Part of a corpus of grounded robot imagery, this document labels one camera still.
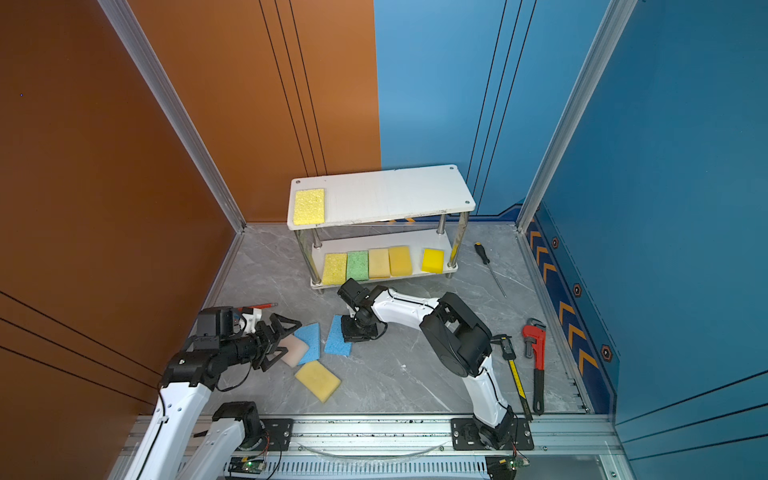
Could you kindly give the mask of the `yellow green textured sponge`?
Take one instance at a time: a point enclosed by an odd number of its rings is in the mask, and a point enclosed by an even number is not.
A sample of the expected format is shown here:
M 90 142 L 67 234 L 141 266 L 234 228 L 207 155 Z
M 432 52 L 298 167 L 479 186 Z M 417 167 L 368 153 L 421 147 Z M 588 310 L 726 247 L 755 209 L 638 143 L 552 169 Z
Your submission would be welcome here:
M 323 285 L 342 285 L 347 280 L 347 259 L 346 253 L 325 255 L 322 274 Z

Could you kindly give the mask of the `pale yellow orange sponge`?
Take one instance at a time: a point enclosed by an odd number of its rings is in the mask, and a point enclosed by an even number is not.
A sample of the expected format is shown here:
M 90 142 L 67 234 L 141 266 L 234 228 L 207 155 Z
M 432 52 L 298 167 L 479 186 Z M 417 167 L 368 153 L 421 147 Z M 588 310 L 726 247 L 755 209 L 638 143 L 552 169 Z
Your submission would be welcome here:
M 387 248 L 368 251 L 368 276 L 370 279 L 391 277 L 389 250 Z

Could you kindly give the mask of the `yellow foam sponge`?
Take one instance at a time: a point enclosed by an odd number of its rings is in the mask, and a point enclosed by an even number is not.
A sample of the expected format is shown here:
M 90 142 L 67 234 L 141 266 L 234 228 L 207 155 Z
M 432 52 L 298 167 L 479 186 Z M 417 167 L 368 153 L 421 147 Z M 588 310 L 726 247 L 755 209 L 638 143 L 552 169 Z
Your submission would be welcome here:
M 406 277 L 413 273 L 412 258 L 408 246 L 395 246 L 388 249 L 390 275 Z

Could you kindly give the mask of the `small bright yellow sponge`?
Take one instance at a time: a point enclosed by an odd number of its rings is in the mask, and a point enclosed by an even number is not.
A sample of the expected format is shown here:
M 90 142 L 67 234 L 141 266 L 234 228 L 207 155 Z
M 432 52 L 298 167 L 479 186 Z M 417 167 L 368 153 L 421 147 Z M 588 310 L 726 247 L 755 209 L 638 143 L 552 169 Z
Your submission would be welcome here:
M 445 252 L 443 250 L 425 248 L 423 250 L 421 270 L 431 274 L 442 274 L 445 267 Z

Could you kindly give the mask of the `large yellow textured sponge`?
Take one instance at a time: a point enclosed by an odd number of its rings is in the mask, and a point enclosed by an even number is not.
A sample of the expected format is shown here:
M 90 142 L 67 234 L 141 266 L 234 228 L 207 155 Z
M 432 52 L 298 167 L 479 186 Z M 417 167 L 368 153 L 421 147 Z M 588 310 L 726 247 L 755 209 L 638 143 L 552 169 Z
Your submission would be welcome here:
M 319 225 L 325 222 L 325 190 L 310 189 L 294 194 L 293 224 Z

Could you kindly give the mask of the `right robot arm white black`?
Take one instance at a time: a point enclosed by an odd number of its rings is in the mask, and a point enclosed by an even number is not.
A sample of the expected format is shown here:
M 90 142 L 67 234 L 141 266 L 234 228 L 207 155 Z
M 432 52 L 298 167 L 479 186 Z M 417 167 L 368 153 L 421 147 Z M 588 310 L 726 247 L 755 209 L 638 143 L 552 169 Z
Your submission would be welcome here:
M 368 289 L 354 279 L 343 283 L 337 294 L 350 311 L 341 317 L 345 341 L 376 340 L 391 324 L 420 331 L 441 364 L 462 379 L 479 443 L 494 450 L 534 449 L 526 421 L 516 415 L 498 385 L 492 333 L 458 295 L 414 297 L 384 285 Z

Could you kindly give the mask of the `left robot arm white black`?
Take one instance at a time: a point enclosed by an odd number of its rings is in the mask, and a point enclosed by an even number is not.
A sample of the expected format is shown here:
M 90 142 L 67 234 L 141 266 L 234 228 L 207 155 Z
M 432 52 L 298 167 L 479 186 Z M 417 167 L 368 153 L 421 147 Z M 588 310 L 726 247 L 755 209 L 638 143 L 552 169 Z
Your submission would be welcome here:
M 261 419 L 252 401 L 227 402 L 217 408 L 203 441 L 189 461 L 183 459 L 201 412 L 229 368 L 247 365 L 267 371 L 288 352 L 281 341 L 302 324 L 273 313 L 262 320 L 251 307 L 218 306 L 201 310 L 195 331 L 166 365 L 149 427 L 128 467 L 128 479 L 217 479 L 251 473 L 247 459 L 238 466 L 236 452 L 265 460 L 288 450 L 290 419 Z

